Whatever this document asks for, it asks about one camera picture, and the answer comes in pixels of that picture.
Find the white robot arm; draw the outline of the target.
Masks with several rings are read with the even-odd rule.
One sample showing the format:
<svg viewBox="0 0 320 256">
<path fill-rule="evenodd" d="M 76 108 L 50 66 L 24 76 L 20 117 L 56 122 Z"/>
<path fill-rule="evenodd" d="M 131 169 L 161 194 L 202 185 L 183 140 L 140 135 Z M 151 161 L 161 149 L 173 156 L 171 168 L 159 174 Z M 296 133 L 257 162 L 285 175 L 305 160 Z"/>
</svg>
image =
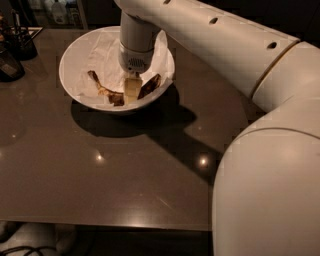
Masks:
<svg viewBox="0 0 320 256">
<path fill-rule="evenodd" d="M 318 48 L 198 0 L 115 2 L 125 51 L 158 27 L 266 113 L 218 167 L 214 256 L 320 256 Z"/>
</svg>

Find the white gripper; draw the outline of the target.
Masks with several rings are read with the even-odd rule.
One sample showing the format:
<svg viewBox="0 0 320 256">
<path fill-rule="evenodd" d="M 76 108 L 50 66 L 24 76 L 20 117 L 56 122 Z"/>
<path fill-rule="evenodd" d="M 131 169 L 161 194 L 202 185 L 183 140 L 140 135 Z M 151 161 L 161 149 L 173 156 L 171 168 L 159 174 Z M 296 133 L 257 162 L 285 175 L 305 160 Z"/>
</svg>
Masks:
<svg viewBox="0 0 320 256">
<path fill-rule="evenodd" d="M 119 63 L 122 69 L 128 73 L 145 73 L 151 66 L 154 55 L 153 44 L 130 42 L 119 45 Z M 124 102 L 130 104 L 138 99 L 142 87 L 142 79 L 139 76 L 126 77 L 124 79 Z"/>
</svg>

